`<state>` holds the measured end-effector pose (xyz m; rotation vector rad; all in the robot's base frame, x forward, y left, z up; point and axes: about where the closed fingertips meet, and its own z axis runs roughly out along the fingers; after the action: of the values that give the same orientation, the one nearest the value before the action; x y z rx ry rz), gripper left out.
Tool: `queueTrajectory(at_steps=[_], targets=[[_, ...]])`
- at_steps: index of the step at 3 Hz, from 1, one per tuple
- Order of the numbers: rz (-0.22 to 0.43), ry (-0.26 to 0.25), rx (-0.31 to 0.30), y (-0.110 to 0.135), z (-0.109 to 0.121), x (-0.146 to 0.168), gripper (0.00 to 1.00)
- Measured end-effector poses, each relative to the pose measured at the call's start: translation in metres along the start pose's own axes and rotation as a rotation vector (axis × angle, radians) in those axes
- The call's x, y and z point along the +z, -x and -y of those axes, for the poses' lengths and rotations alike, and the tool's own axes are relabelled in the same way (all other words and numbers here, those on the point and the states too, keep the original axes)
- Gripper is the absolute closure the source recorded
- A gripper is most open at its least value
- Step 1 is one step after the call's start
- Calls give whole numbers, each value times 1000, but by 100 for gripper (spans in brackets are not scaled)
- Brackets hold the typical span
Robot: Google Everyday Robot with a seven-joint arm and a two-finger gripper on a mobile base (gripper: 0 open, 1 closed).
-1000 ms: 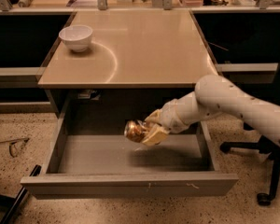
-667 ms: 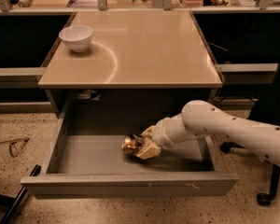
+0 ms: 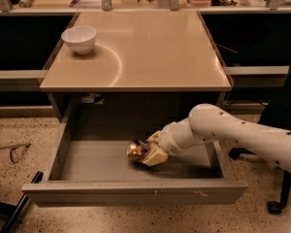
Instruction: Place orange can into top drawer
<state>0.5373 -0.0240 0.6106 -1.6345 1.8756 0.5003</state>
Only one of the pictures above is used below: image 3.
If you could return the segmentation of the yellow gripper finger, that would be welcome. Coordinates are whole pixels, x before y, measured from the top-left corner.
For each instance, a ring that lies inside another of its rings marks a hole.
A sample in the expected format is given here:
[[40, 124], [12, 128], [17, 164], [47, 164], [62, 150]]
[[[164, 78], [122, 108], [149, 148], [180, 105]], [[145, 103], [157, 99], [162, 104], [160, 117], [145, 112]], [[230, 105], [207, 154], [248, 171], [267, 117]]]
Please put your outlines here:
[[157, 145], [151, 145], [148, 149], [146, 157], [142, 161], [146, 166], [154, 166], [165, 162], [168, 159], [168, 154]]
[[155, 143], [157, 144], [159, 142], [159, 137], [161, 135], [161, 131], [158, 130], [156, 132], [154, 132], [152, 135], [150, 135], [148, 138], [147, 138], [147, 141], [150, 142], [150, 143]]

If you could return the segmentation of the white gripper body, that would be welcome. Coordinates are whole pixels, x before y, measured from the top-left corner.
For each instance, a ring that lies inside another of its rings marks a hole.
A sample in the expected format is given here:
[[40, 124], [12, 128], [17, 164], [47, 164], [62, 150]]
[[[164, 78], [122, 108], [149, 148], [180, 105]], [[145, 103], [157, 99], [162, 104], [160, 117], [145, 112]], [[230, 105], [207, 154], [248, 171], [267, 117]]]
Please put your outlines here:
[[184, 152], [173, 136], [176, 123], [172, 122], [163, 127], [158, 136], [158, 146], [168, 155], [176, 156]]

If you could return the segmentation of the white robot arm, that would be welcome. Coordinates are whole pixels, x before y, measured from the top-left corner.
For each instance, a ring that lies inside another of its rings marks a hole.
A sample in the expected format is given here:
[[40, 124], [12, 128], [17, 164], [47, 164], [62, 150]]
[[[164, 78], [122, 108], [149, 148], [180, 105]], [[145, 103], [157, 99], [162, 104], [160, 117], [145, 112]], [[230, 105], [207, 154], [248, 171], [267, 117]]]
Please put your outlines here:
[[143, 163], [163, 163], [198, 145], [217, 140], [235, 140], [270, 164], [291, 173], [291, 131], [240, 120], [211, 104], [195, 106], [186, 119], [155, 132]]

